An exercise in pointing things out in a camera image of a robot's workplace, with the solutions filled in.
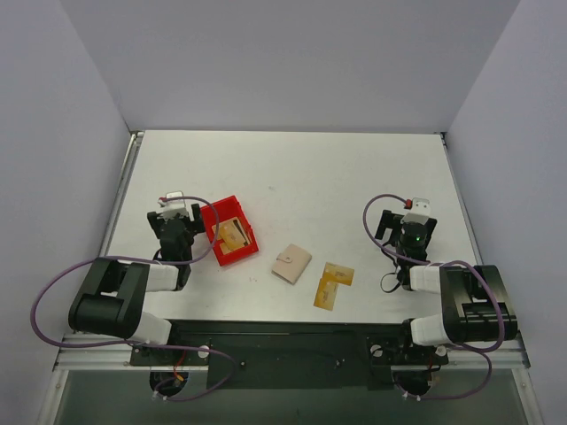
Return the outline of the beige leather card holder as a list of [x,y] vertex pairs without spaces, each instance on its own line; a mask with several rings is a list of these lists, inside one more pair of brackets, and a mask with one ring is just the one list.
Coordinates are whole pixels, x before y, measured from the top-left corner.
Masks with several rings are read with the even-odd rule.
[[278,254],[271,268],[271,273],[289,284],[295,284],[311,259],[311,253],[291,243]]

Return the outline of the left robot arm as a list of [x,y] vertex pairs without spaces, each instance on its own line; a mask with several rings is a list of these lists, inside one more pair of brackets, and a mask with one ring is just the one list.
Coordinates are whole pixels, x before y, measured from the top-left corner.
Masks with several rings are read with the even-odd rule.
[[149,212],[147,219],[159,240],[156,260],[96,259],[71,304],[68,323],[76,331],[151,344],[152,356],[170,365],[180,359],[183,344],[170,335],[170,321],[143,311],[144,299],[148,292],[184,288],[191,272],[192,245],[195,236],[205,231],[205,223],[199,205],[188,209],[183,200],[161,212]]

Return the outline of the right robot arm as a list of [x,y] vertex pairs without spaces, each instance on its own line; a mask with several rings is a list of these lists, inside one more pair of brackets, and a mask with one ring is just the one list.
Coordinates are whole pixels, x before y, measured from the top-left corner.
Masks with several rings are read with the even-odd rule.
[[375,238],[393,253],[395,290],[440,296],[441,313],[409,319],[409,332],[396,339],[398,356],[419,360],[428,346],[508,341],[517,337],[518,324],[495,266],[427,265],[427,248],[437,225],[433,218],[414,221],[384,210]]

